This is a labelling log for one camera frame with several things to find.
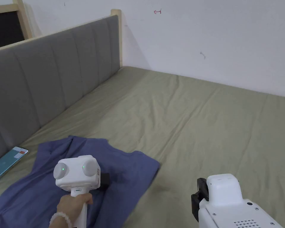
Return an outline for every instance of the wooden post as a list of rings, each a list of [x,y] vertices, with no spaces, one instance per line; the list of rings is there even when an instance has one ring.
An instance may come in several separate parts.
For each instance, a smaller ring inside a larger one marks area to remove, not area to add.
[[[30,39],[33,36],[31,33],[30,26],[29,26],[29,20],[26,15],[26,9],[24,7],[24,3],[22,0],[13,0],[13,2],[16,3],[19,8],[19,10],[17,11],[17,15],[19,18],[19,22],[20,22],[20,26],[21,26],[24,39]]]
[[[119,30],[119,61],[120,67],[122,67],[122,33],[121,33],[121,10],[119,9],[112,9],[111,16],[117,15],[118,16],[118,30]]]

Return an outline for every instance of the white wall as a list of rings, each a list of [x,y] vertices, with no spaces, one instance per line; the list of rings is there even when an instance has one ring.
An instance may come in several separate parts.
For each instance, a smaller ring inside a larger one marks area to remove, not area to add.
[[[11,4],[13,0],[0,0],[0,5]]]
[[[35,36],[117,8],[124,65],[285,96],[285,0],[24,2]]]

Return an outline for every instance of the human hand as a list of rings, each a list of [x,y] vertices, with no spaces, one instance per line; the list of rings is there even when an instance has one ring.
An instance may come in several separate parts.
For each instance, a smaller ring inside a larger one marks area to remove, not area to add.
[[[71,223],[74,224],[80,215],[80,212],[82,211],[84,203],[93,204],[91,193],[80,194],[76,197],[71,197],[71,195],[64,195],[57,205],[57,212],[65,213],[71,220]]]

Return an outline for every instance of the red arrow mark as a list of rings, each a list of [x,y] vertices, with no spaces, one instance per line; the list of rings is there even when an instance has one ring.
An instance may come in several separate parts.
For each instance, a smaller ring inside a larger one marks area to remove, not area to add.
[[[160,14],[161,14],[161,9],[160,9],[160,11],[156,11],[156,10],[155,10],[154,13],[155,13],[155,14],[156,14],[156,13],[160,13]]]

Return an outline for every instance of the wrinkled sheet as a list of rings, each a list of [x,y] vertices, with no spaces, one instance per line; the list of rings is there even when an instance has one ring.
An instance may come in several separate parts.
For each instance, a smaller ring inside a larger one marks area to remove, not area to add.
[[[39,143],[69,135],[161,163],[124,227],[198,227],[196,179],[222,173],[285,227],[284,97],[123,67],[21,145],[30,152],[0,179],[0,194],[30,173]]]

